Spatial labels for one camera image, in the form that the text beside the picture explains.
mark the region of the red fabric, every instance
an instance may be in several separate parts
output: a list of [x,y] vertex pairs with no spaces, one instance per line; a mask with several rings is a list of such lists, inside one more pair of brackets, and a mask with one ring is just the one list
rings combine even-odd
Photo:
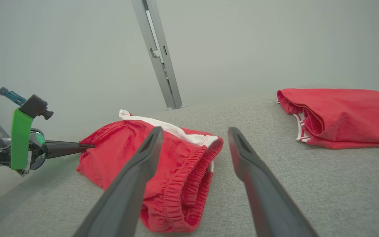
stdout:
[[[118,121],[98,129],[81,141],[95,148],[81,155],[77,171],[107,190],[152,129],[141,120]],[[212,135],[183,130],[186,134]],[[213,176],[207,168],[222,146],[220,137],[207,148],[164,132],[158,169],[146,185],[140,212],[150,231],[191,232],[198,227]]]
[[288,114],[303,112],[307,144],[343,149],[379,146],[379,92],[285,89],[277,92]]

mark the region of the folded red garment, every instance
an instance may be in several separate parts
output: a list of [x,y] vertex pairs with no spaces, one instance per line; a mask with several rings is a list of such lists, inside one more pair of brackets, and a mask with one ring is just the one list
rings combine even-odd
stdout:
[[152,232],[191,232],[201,220],[213,176],[213,159],[223,139],[159,120],[132,116],[108,124],[80,143],[94,144],[80,158],[77,171],[107,190],[155,126],[164,130],[161,156],[147,182],[140,219]]
[[331,149],[379,146],[379,92],[285,89],[283,110],[298,121],[298,141]]

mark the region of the gray textured fabric surface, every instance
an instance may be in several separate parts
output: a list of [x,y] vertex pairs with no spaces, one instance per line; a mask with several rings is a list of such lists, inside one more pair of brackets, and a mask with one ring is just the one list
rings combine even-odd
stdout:
[[[255,236],[244,185],[233,172],[229,126],[242,131],[320,236],[379,236],[379,148],[298,142],[295,117],[275,101],[270,94],[151,114],[225,144],[198,229],[155,234],[139,221],[135,236]],[[0,168],[0,236],[71,236],[102,194],[75,171],[77,164],[77,155],[48,160],[25,179]]]

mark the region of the white wall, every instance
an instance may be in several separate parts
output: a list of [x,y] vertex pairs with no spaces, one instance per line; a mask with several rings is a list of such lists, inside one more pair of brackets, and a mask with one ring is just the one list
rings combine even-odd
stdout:
[[157,0],[182,102],[379,91],[379,0]]
[[[120,109],[166,109],[129,0],[0,0],[0,87],[36,94],[54,111],[33,127],[77,141]],[[0,96],[9,132],[18,106]]]

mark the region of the green bracket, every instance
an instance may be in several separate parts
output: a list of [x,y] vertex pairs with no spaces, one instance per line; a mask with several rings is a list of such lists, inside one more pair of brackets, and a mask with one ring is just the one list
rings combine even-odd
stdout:
[[11,132],[11,169],[24,170],[27,167],[27,157],[29,152],[30,129],[33,118],[14,110],[13,125]]

